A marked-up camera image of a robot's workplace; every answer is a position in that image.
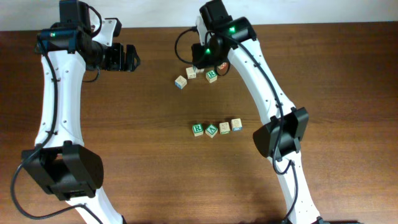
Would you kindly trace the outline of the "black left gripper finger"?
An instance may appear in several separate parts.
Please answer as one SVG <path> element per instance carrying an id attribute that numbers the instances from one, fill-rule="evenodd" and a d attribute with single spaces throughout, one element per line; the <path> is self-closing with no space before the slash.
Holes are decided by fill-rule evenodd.
<path id="1" fill-rule="evenodd" d="M 138 56 L 137 50 L 134 45 L 126 46 L 126 61 L 127 62 L 139 62 L 140 58 Z"/>
<path id="2" fill-rule="evenodd" d="M 127 72 L 134 72 L 135 69 L 141 64 L 140 60 L 132 59 L 126 62 L 126 71 Z"/>

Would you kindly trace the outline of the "wooden block green N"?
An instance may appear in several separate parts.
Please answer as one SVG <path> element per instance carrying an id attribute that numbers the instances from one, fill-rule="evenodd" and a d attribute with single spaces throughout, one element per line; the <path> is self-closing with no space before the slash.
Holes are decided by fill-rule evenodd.
<path id="1" fill-rule="evenodd" d="M 220 123 L 219 127 L 220 127 L 220 134 L 229 134 L 231 131 L 228 122 Z"/>

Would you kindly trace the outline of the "wooden block green R edge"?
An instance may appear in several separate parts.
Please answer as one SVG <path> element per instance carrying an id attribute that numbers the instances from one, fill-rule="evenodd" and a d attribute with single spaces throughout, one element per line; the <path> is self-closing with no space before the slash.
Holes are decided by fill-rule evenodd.
<path id="1" fill-rule="evenodd" d="M 192 126 L 192 131 L 195 137 L 201 136 L 204 133 L 202 124 L 194 124 Z"/>

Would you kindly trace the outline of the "wooden block blue L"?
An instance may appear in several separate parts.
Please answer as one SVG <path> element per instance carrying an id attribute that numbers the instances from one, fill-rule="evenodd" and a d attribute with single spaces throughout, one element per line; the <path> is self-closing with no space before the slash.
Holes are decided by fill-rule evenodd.
<path id="1" fill-rule="evenodd" d="M 243 128 L 240 118 L 235 118 L 231 120 L 231 127 L 233 131 L 240 131 Z"/>

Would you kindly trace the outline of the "wooden block green V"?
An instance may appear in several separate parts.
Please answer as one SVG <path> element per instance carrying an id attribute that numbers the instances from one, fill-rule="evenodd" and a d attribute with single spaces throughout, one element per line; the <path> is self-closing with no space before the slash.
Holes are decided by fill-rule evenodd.
<path id="1" fill-rule="evenodd" d="M 213 138 L 215 137 L 215 135 L 218 133 L 218 128 L 213 125 L 210 124 L 206 129 L 205 129 L 205 133 L 210 137 Z"/>

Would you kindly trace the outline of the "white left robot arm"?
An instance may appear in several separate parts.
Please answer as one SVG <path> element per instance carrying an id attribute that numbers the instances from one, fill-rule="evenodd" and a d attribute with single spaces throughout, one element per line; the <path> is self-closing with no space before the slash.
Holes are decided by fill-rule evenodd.
<path id="1" fill-rule="evenodd" d="M 37 36 L 44 71 L 41 124 L 34 148 L 22 152 L 20 169 L 49 195 L 75 209 L 87 223 L 124 223 L 104 188 L 103 162 L 81 134 L 81 86 L 87 71 L 132 72 L 140 65 L 133 45 L 113 42 L 117 18 L 102 18 L 82 1 L 60 1 L 60 20 Z"/>

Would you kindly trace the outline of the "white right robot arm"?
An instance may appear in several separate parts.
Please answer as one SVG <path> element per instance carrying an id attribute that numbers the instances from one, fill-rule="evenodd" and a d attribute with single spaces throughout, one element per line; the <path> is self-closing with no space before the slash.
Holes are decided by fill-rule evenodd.
<path id="1" fill-rule="evenodd" d="M 272 164 L 285 198 L 283 223 L 323 223 L 303 173 L 300 142 L 309 120 L 307 110 L 297 108 L 279 86 L 247 18 L 233 19 L 222 1 L 209 1 L 199 12 L 200 41 L 192 45 L 193 64 L 216 68 L 228 62 L 246 84 L 262 123 L 252 135 L 255 146 Z"/>

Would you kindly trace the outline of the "wooden block red Q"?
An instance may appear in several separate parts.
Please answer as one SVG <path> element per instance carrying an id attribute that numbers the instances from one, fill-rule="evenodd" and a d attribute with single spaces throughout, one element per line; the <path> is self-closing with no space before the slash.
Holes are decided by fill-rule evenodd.
<path id="1" fill-rule="evenodd" d="M 224 70 L 224 69 L 227 69 L 228 67 L 229 67 L 229 63 L 223 62 L 221 65 L 218 66 L 218 70 Z"/>

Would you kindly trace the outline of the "wooden block green side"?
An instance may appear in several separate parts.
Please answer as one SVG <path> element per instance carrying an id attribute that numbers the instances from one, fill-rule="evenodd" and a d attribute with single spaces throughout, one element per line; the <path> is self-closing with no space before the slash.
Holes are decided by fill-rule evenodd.
<path id="1" fill-rule="evenodd" d="M 197 73 L 195 72 L 193 67 L 188 67 L 185 70 L 186 70 L 186 74 L 187 74 L 187 78 L 188 79 L 193 79 L 193 78 L 197 77 Z"/>

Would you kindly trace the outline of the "wooden block blue side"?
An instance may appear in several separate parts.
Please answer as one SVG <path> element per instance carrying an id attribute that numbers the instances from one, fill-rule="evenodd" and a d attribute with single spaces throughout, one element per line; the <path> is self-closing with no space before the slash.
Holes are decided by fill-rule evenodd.
<path id="1" fill-rule="evenodd" d="M 180 75 L 175 79 L 175 85 L 182 90 L 187 85 L 187 79 Z"/>

